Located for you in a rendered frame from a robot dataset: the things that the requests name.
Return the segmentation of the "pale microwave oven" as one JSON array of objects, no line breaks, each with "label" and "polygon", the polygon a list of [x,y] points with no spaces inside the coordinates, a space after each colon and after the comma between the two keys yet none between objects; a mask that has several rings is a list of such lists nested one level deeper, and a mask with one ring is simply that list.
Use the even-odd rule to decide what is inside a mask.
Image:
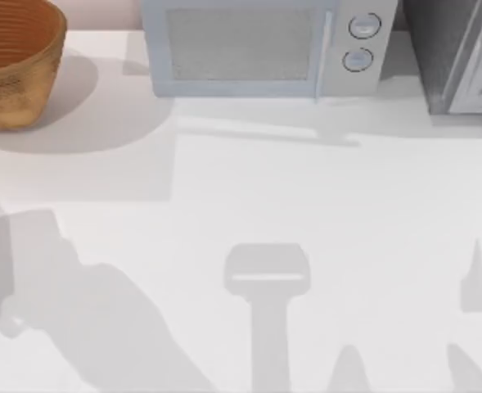
[{"label": "pale microwave oven", "polygon": [[[397,6],[398,0],[335,0],[331,41],[320,98],[362,97],[376,91]],[[349,33],[349,22],[353,17],[367,13],[375,13],[381,18],[381,29],[372,38],[356,39]],[[361,47],[373,53],[373,64],[363,72],[348,72],[342,65],[343,56],[346,52]]]}]

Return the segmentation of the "round microwave knob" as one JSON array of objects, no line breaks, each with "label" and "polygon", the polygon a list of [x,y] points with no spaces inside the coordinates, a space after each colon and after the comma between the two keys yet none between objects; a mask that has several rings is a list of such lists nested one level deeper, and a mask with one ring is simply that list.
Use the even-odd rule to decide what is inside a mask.
[{"label": "round microwave knob", "polygon": [[373,53],[361,47],[346,52],[342,59],[342,65],[348,72],[358,73],[367,70],[373,64],[373,61]]},{"label": "round microwave knob", "polygon": [[356,39],[369,39],[381,29],[381,18],[375,13],[355,16],[349,22],[349,33]]}]

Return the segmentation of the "pale blue microwave door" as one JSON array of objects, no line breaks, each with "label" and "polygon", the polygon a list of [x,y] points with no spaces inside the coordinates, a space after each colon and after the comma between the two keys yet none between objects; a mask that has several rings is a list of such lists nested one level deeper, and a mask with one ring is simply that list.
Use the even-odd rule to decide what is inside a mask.
[{"label": "pale blue microwave door", "polygon": [[141,0],[157,97],[316,97],[335,0]]}]

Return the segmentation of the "woven brown basket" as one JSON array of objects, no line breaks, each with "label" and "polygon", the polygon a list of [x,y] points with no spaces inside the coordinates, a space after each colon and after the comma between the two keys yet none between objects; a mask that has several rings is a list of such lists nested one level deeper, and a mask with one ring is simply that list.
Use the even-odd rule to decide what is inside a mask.
[{"label": "woven brown basket", "polygon": [[0,0],[0,130],[35,124],[61,64],[67,19],[50,0]]}]

